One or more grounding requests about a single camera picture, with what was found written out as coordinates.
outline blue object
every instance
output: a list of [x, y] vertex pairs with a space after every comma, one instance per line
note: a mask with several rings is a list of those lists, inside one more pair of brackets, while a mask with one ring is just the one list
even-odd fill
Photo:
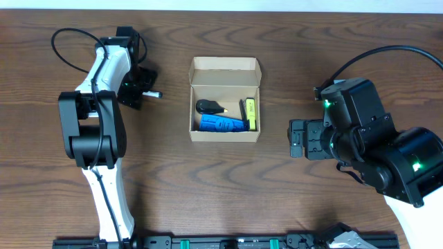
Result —
[[240, 132], [248, 131], [244, 122], [233, 118], [203, 114], [200, 121], [200, 131], [211, 132]]

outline wood grain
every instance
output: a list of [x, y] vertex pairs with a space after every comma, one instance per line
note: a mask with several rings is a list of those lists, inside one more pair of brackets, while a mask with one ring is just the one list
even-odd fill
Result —
[[[293, 118], [319, 118], [312, 100], [339, 66], [371, 48], [419, 46], [443, 57], [443, 16], [336, 13], [0, 11], [0, 248], [50, 248], [57, 237], [93, 237], [98, 218], [86, 180], [64, 153], [57, 98], [85, 74], [52, 52], [51, 35], [96, 36], [133, 26], [146, 39], [162, 100], [121, 107], [128, 136], [127, 200], [138, 228], [183, 234], [284, 233], [342, 221], [360, 231], [404, 233], [382, 195], [335, 170], [332, 160], [289, 157]], [[89, 69], [93, 42], [57, 38]], [[194, 56], [256, 57], [263, 71], [257, 143], [192, 143], [188, 68]], [[443, 136], [443, 74], [413, 53], [369, 57], [342, 77], [375, 82], [398, 129]]]

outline white background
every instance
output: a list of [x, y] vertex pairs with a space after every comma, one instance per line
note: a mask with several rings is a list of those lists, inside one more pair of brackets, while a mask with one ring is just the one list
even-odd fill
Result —
[[0, 0], [0, 8], [443, 13], [443, 0]]

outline green light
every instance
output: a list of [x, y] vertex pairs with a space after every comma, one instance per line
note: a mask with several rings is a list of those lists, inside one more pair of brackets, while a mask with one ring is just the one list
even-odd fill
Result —
[[329, 107], [331, 105], [331, 103], [329, 103], [329, 101], [325, 100], [325, 107]]
[[421, 164], [419, 164], [419, 163], [414, 163], [414, 165], [413, 165], [414, 172], [416, 172], [417, 170], [419, 170], [421, 167], [422, 167]]

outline cardboard box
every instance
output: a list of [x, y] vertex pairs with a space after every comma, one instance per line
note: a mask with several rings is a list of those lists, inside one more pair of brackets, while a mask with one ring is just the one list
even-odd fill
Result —
[[[262, 78], [255, 58], [194, 57], [189, 70], [191, 84], [189, 134], [194, 142], [257, 142], [260, 135], [260, 93]], [[228, 109], [219, 116], [241, 120], [239, 101], [255, 100], [257, 131], [199, 131], [201, 114], [195, 110], [197, 100], [214, 100]]]

